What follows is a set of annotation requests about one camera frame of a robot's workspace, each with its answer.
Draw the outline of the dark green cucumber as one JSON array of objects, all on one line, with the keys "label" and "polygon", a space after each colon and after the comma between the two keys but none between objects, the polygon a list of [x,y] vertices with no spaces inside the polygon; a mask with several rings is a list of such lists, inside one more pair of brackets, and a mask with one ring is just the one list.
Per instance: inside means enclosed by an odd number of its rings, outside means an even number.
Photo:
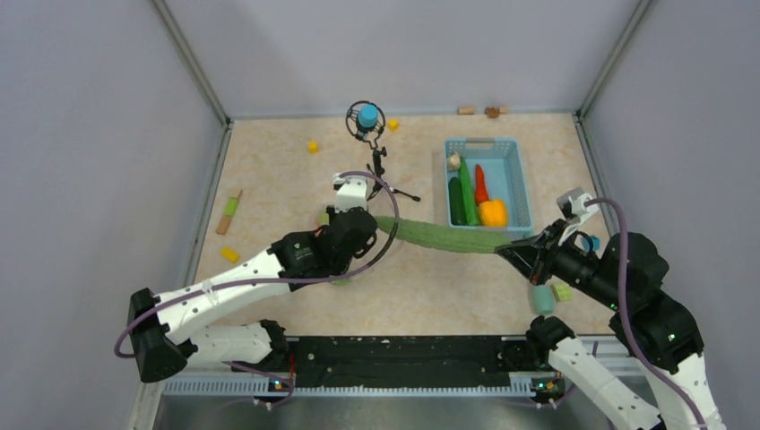
[{"label": "dark green cucumber", "polygon": [[464,208],[462,184],[458,176],[452,177],[447,185],[450,221],[455,226],[468,224]]}]

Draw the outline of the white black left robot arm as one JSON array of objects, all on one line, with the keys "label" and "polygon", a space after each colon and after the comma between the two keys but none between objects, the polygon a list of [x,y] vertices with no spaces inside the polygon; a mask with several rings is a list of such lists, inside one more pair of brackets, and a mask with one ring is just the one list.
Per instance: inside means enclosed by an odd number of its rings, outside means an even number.
[{"label": "white black left robot arm", "polygon": [[215,362],[282,367],[288,342],[278,323],[216,327],[214,322],[260,300],[346,278],[350,263],[375,244],[376,231],[376,219],[354,208],[319,228],[288,233],[237,267],[194,285],[159,294],[149,288],[134,292],[119,340],[130,341],[129,356],[141,382],[156,383],[189,365]]}]

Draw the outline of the pale green bitter gourd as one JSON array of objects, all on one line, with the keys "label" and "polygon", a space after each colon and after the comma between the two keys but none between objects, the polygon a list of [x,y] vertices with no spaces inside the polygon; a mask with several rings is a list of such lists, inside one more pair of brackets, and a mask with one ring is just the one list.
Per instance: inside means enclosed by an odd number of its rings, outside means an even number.
[{"label": "pale green bitter gourd", "polygon": [[379,229],[390,234],[396,226],[396,238],[424,248],[457,254],[494,254],[496,249],[510,245],[504,234],[479,229],[450,228],[392,216],[375,216]]}]

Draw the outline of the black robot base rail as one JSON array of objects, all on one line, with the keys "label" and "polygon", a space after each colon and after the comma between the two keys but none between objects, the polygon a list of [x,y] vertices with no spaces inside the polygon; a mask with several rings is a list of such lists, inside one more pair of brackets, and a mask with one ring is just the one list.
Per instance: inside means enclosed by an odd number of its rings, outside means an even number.
[{"label": "black robot base rail", "polygon": [[559,394],[569,381],[520,336],[302,336],[253,366],[306,388],[510,388]]}]

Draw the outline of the yellow bell pepper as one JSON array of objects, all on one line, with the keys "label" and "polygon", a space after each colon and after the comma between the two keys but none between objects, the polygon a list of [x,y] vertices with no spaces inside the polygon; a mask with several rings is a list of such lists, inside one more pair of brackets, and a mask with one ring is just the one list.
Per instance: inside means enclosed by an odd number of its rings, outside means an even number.
[{"label": "yellow bell pepper", "polygon": [[508,213],[504,202],[494,199],[481,202],[478,205],[480,225],[490,228],[505,228],[508,224]]}]

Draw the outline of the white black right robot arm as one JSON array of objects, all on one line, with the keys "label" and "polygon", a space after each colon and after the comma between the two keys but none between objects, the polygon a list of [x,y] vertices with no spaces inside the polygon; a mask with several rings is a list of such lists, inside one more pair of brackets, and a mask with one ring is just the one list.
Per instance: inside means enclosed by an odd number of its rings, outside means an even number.
[{"label": "white black right robot arm", "polygon": [[557,278],[609,307],[609,327],[636,359],[657,403],[639,400],[595,357],[582,357],[581,341],[556,317],[531,322],[528,362],[569,376],[619,429],[725,428],[707,382],[696,319],[662,290],[669,264],[656,245],[622,229],[597,255],[564,239],[567,225],[559,219],[537,236],[495,252],[534,286]]}]

